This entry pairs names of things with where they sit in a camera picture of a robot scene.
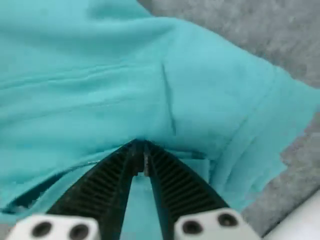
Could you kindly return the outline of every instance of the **seam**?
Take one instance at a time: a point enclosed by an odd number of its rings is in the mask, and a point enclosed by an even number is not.
[[[228,146],[230,146],[231,142],[233,141],[233,139],[235,138],[235,136],[237,135],[237,133],[240,131],[240,129],[243,128],[243,126],[246,124],[246,122],[248,121],[248,119],[250,119],[252,116],[255,115],[255,113],[258,111],[258,109],[260,108],[260,106],[262,105],[262,103],[265,102],[266,98],[272,93],[272,91],[274,90],[275,88],[275,84],[276,83],[276,70],[273,69],[273,79],[272,79],[272,82],[270,84],[270,87],[268,88],[268,90],[265,92],[265,94],[261,97],[260,100],[257,101],[257,104],[256,106],[252,109],[252,111],[242,120],[242,122],[240,123],[239,127],[234,131],[233,135],[231,136],[231,138],[229,139],[229,141],[221,148],[222,151],[221,151],[221,154],[216,158],[216,160],[214,161],[210,161],[210,164],[209,164],[209,169],[212,168],[212,162],[216,162],[218,161],[224,154],[225,154],[225,151],[226,149],[228,148]],[[209,183],[212,182],[212,174],[209,176]]]
[[[0,83],[0,90],[11,89],[11,88],[20,88],[24,86],[33,86],[37,84],[44,84],[50,82],[65,82],[65,81],[72,81],[75,78],[85,79],[88,76],[97,73],[109,72],[113,70],[120,70],[120,69],[129,69],[129,68],[147,68],[151,64],[143,65],[143,64],[115,64],[115,65],[94,65],[91,67],[84,67],[84,68],[68,68],[63,71],[57,72],[56,70],[49,73],[38,73],[34,74],[30,72],[28,75],[24,76],[12,76],[8,80],[4,80]]]
[[[161,64],[161,70],[162,70],[162,74],[163,74],[162,77],[163,77],[163,81],[164,81],[164,94],[165,94],[166,103],[167,103],[167,107],[168,107],[171,129],[172,129],[173,135],[175,136],[175,135],[177,135],[177,125],[176,125],[176,121],[175,121],[173,109],[172,109],[172,107],[173,107],[172,89],[169,85],[167,74],[166,74],[166,68],[163,63]]]
[[[67,107],[65,109],[59,109],[56,111],[50,111],[50,112],[43,112],[43,113],[37,113],[34,116],[29,116],[29,117],[23,117],[24,115],[26,115],[25,113],[22,113],[22,117],[21,116],[15,116],[14,119],[7,119],[6,121],[1,121],[1,124],[6,124],[6,125],[12,125],[14,123],[21,123],[21,122],[26,122],[26,121],[30,121],[30,120],[35,120],[35,119],[41,119],[41,118],[45,118],[48,117],[50,115],[59,115],[59,114],[65,114],[65,113],[72,113],[75,111],[79,111],[79,110],[84,110],[84,109],[90,109],[90,108],[97,108],[97,107],[103,107],[103,106],[115,106],[115,105],[120,105],[120,104],[124,104],[124,102],[128,102],[130,99],[126,99],[126,100],[118,100],[116,102],[110,102],[110,101],[103,101],[103,102],[99,102],[99,103],[89,103],[89,104],[84,104],[84,105],[79,105],[79,106],[72,106],[72,107]],[[156,102],[149,102],[149,105],[157,105]]]

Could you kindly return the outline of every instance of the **gray carpet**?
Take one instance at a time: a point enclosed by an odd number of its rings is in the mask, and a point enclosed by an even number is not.
[[[157,16],[186,19],[320,87],[319,0],[141,0]],[[288,170],[242,214],[260,234],[320,187],[320,113],[282,153]],[[0,225],[0,240],[8,228]]]

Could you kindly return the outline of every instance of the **turquoise fabric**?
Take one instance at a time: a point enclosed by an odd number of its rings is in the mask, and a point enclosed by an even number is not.
[[[319,101],[283,69],[135,0],[2,0],[0,222],[46,211],[135,138],[177,154],[240,211],[285,169],[279,153]],[[28,207],[14,204],[56,175]],[[123,238],[146,229],[160,236],[138,176]]]

